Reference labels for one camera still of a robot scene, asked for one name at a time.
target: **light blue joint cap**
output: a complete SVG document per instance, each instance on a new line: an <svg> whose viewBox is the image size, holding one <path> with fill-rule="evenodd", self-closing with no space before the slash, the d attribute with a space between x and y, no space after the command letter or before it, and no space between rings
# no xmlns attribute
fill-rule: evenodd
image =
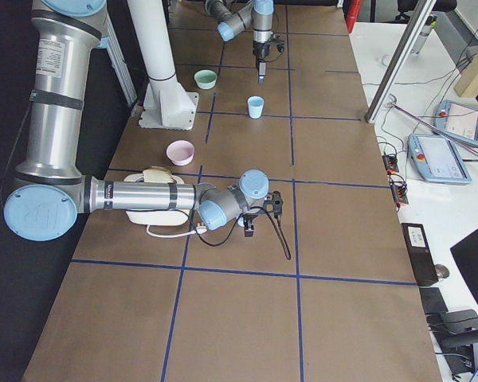
<svg viewBox="0 0 478 382"><path fill-rule="evenodd" d="M72 198L52 185L26 185L7 198L3 211L10 230L33 241L64 235L76 221Z"/></svg>
<svg viewBox="0 0 478 382"><path fill-rule="evenodd" d="M242 174L239 188L247 197L263 199L269 192L269 179L260 170L248 170Z"/></svg>
<svg viewBox="0 0 478 382"><path fill-rule="evenodd" d="M101 42L96 46L97 49L107 49L110 44L110 37L106 36L101 38Z"/></svg>
<svg viewBox="0 0 478 382"><path fill-rule="evenodd" d="M221 38L225 42L230 41L235 37L232 28L230 28L226 22L220 22L217 25L217 31L221 34Z"/></svg>
<svg viewBox="0 0 478 382"><path fill-rule="evenodd" d="M265 16L274 12L274 4L272 3L272 0L255 0L255 6L253 8L255 9L255 12Z"/></svg>
<svg viewBox="0 0 478 382"><path fill-rule="evenodd" d="M55 12L72 18L85 18L96 14L106 5L106 0L42 0Z"/></svg>
<svg viewBox="0 0 478 382"><path fill-rule="evenodd" d="M223 209L213 201L204 201L198 207L198 213L208 229L213 231L216 228L223 227L226 224L226 215Z"/></svg>

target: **blue cup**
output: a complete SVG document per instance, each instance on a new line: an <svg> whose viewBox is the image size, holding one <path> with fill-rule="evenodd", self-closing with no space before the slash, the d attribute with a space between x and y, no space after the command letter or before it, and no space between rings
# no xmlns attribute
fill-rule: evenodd
<svg viewBox="0 0 478 382"><path fill-rule="evenodd" d="M248 113L250 118L257 119L262 115L264 108L264 99L257 95L248 98Z"/></svg>

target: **white table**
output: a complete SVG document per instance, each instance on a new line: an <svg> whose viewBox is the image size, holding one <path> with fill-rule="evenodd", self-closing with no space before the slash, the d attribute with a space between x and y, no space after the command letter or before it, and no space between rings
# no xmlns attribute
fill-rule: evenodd
<svg viewBox="0 0 478 382"><path fill-rule="evenodd" d="M404 25L356 23L351 34L351 43L355 52L359 73L362 76L363 88L368 103L374 97L381 82L391 55L402 36ZM449 57L439 37L432 32L418 56L411 56L400 71L397 83L426 82L441 77L452 71L455 63ZM439 95L432 104L430 102L440 91L447 77L428 84L397 84L391 93L397 97L397 104L415 115L433 115ZM478 107L474 99L460 98L450 87L445 99L454 99L472 107ZM402 150L402 143L382 131L382 123L388 109L379 113L376 133ZM386 116L384 130L396 135L404 142L406 149L407 136L413 132L417 123L401 112L391 109ZM420 125L417 133L430 134L427 127ZM462 158L474 158L460 149ZM393 152L390 147L387 153ZM403 206L398 217L401 223L423 224L429 241L433 262L445 265L450 270L449 278L435 284L439 287L450 311L474 309L478 313L478 305L469 292L450 251L450 248L478 228L478 162L466 163L472 177L470 185L437 185L422 181L413 163L409 160L406 166L406 153L398 155L400 174L408 184L409 205ZM443 356L437 356L443 381L452 381L451 373Z"/></svg>

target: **white cable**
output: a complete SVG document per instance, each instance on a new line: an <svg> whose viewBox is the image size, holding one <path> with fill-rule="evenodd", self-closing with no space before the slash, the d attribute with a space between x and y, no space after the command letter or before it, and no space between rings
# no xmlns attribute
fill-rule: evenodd
<svg viewBox="0 0 478 382"><path fill-rule="evenodd" d="M145 228L145 231L147 232L147 234L149 236L153 236L153 237L158 237L160 239L176 239L178 237L184 237L184 236L189 236L189 235L194 235L196 233L198 233L199 235L201 235L202 233L206 233L207 232L207 227L204 226L204 225L197 225L197 229L196 230L192 230L192 231L188 231L188 232L184 232L184 233L179 233L179 234L176 234L176 235L159 235L158 233L153 233L151 232L150 230L151 226L148 225L146 228Z"/></svg>

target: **cup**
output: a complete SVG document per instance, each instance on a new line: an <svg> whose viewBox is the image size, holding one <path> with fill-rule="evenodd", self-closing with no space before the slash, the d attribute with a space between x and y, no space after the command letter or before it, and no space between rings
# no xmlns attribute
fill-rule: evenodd
<svg viewBox="0 0 478 382"><path fill-rule="evenodd" d="M185 166L193 160L194 146L188 141L175 141L167 147L167 157L176 166Z"/></svg>
<svg viewBox="0 0 478 382"><path fill-rule="evenodd" d="M201 70L194 74L194 82L197 83L199 88L204 90L214 88L216 79L217 74L212 70Z"/></svg>
<svg viewBox="0 0 478 382"><path fill-rule="evenodd" d="M264 99L257 95L248 98L248 113L253 119L260 118L264 108Z"/></svg>

